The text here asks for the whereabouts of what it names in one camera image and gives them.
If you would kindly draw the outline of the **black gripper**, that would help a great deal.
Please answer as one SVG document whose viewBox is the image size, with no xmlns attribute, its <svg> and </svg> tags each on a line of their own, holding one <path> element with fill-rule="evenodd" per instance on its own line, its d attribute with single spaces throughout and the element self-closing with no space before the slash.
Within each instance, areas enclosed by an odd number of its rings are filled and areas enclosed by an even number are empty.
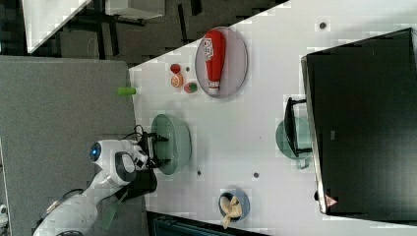
<svg viewBox="0 0 417 236">
<path fill-rule="evenodd" d="M 155 142 L 168 142 L 169 140 L 162 135 L 154 135 L 154 133 L 143 132 L 140 139 L 140 147 L 143 153 L 148 157 L 148 168 L 159 168 L 170 162 L 170 159 L 158 159 L 155 155 Z"/>
</svg>

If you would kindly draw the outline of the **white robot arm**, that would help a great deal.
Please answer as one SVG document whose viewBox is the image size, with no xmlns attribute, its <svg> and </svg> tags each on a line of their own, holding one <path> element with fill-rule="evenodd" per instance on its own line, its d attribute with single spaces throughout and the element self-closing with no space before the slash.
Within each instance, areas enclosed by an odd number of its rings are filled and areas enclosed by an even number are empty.
<svg viewBox="0 0 417 236">
<path fill-rule="evenodd" d="M 99 203 L 115 195 L 120 203 L 156 190 L 155 168 L 168 163 L 156 155 L 156 145 L 167 139 L 144 132 L 136 140 L 102 140 L 94 143 L 89 159 L 99 167 L 81 193 L 52 204 L 32 236 L 85 236 L 98 217 Z"/>
</svg>

